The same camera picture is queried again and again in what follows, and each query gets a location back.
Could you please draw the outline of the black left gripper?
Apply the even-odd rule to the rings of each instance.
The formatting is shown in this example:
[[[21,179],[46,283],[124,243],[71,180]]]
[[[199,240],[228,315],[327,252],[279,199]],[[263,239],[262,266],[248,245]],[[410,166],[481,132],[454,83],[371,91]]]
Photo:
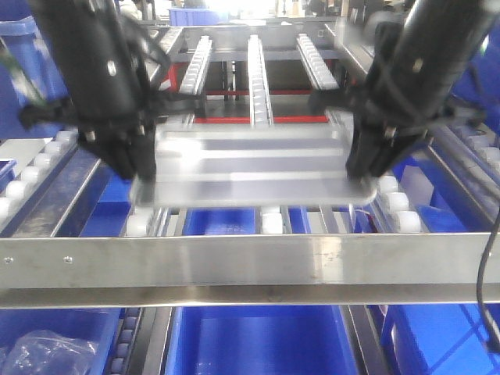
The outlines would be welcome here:
[[[155,122],[140,116],[82,123],[78,143],[123,179],[155,177]]]

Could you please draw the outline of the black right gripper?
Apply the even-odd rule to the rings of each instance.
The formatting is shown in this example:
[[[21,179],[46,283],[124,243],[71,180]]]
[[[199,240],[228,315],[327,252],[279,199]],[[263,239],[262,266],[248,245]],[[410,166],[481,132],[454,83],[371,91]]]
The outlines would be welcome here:
[[[355,116],[353,124],[351,149],[345,164],[352,180],[381,177],[416,146],[424,143],[427,136],[426,129],[400,134],[398,128],[395,135],[387,136],[386,128],[380,123],[370,124],[363,116]]]

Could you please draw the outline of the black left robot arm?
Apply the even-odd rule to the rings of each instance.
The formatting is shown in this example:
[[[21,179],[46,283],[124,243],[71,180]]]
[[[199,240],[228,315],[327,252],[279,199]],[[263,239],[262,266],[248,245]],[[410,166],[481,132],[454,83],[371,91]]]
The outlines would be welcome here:
[[[148,78],[112,1],[31,1],[30,10],[70,96],[65,123],[121,177],[155,175]]]

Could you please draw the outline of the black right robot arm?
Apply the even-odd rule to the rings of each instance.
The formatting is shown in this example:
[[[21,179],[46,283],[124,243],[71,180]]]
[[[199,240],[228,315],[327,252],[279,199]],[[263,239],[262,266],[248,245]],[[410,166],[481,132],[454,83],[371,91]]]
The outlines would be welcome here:
[[[443,123],[453,84],[498,17],[497,1],[416,1],[404,24],[377,26],[370,71],[350,93],[351,178],[381,176]]]

